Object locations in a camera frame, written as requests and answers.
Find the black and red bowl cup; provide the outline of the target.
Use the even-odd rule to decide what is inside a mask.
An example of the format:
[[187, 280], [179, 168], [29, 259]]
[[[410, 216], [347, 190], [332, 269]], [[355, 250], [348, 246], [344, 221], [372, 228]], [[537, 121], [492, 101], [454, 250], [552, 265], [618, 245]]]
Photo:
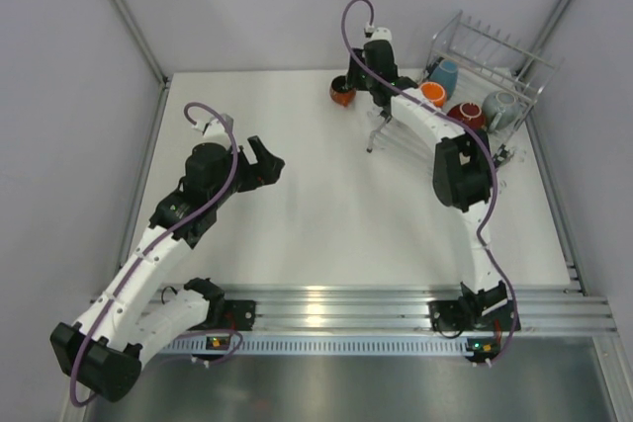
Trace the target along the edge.
[[347, 84], [344, 75], [336, 76], [329, 86], [330, 99], [337, 105], [348, 107], [356, 96], [356, 89]]

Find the orange mug black handle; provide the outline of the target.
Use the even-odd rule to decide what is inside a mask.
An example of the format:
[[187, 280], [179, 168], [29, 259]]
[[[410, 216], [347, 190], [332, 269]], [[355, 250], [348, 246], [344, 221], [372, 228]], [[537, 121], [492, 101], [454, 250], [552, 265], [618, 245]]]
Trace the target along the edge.
[[420, 85], [420, 91], [424, 98], [438, 109], [441, 109], [447, 100], [446, 90], [439, 83], [426, 81]]

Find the blue ceramic mug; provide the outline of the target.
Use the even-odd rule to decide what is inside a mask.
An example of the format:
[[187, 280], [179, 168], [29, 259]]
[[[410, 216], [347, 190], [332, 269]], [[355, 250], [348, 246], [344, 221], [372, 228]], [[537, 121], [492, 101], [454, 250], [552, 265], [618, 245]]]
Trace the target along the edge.
[[450, 59], [438, 59], [429, 67], [428, 80], [441, 85], [450, 99], [457, 86], [458, 65]]

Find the white and red mug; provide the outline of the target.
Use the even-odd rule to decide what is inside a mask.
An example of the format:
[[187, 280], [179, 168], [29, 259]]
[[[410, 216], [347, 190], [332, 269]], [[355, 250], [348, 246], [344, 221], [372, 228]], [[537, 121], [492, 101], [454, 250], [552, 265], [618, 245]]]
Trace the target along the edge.
[[447, 116], [458, 120], [473, 130], [483, 129], [486, 125], [482, 107], [472, 102], [462, 102], [453, 106]]

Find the grey ceramic mug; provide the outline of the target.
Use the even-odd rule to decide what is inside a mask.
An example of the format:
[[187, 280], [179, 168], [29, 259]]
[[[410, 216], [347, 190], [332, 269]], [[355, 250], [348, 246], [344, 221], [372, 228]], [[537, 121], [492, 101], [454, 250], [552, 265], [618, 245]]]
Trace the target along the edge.
[[494, 91], [484, 100], [482, 105], [488, 133], [500, 131], [508, 127], [520, 112], [518, 97], [507, 91]]

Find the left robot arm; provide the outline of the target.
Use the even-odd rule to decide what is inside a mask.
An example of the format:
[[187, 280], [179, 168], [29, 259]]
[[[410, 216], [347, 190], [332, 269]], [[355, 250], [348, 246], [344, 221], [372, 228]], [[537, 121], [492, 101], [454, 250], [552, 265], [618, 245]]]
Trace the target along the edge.
[[83, 401], [76, 388], [110, 402], [124, 398], [146, 364], [181, 334], [194, 330], [228, 335], [248, 328], [251, 300], [228, 300], [208, 278], [193, 278], [175, 297], [152, 313], [145, 311], [167, 275], [193, 253], [217, 222], [219, 208], [234, 194], [277, 183], [285, 167], [258, 136], [241, 147], [204, 142], [186, 159], [177, 187], [151, 215], [127, 263], [92, 305], [73, 323], [59, 323], [50, 343], [59, 366], [70, 378], [70, 399]]

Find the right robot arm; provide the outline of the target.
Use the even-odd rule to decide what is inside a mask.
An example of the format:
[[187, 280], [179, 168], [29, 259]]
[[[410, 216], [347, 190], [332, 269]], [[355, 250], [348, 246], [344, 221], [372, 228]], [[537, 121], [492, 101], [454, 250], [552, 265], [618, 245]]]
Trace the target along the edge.
[[456, 319], [469, 328], [490, 326], [503, 311], [512, 311], [513, 287], [492, 253], [487, 231], [498, 182], [486, 135], [446, 116], [424, 98], [420, 86], [401, 76], [388, 40], [369, 40], [347, 50], [345, 86], [369, 93], [385, 119], [404, 124], [433, 148], [435, 196], [460, 215], [470, 240]]

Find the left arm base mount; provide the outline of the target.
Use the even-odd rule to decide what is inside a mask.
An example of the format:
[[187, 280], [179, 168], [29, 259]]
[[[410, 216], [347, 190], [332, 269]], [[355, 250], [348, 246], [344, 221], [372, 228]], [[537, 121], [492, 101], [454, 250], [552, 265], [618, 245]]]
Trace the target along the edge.
[[251, 331], [256, 318], [256, 301], [251, 299], [223, 299], [214, 310], [213, 329]]

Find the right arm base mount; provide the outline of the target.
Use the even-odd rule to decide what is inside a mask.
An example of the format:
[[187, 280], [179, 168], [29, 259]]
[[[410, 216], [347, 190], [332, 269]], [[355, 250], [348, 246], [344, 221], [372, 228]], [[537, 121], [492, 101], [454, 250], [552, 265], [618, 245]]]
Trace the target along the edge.
[[431, 329], [439, 336], [456, 339], [466, 330], [468, 318], [458, 300], [435, 300], [428, 308]]

